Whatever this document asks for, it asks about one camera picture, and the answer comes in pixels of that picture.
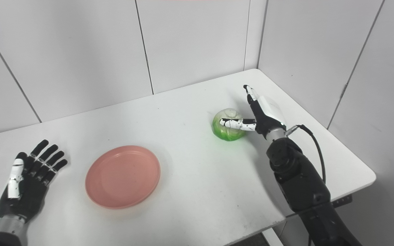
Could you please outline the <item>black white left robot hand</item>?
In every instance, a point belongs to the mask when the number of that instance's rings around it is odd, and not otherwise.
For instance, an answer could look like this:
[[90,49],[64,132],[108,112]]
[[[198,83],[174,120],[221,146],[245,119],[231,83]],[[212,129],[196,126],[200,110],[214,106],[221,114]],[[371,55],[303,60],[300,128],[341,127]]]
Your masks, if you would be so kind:
[[45,195],[54,177],[68,164],[64,151],[42,140],[30,154],[17,154],[0,197],[0,218],[17,216],[25,222],[33,219],[45,204]]

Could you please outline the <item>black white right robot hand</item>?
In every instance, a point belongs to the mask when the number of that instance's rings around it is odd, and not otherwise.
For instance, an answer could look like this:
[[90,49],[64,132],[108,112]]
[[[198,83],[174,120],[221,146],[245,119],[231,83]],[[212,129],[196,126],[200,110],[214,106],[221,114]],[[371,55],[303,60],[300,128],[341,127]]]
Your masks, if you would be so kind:
[[275,104],[269,103],[264,96],[258,95],[249,85],[244,85],[243,88],[247,93],[247,102],[255,118],[221,118],[219,124],[227,128],[242,131],[256,131],[263,136],[267,136],[268,133],[276,129],[282,129],[283,132],[286,132],[287,127],[278,107]]

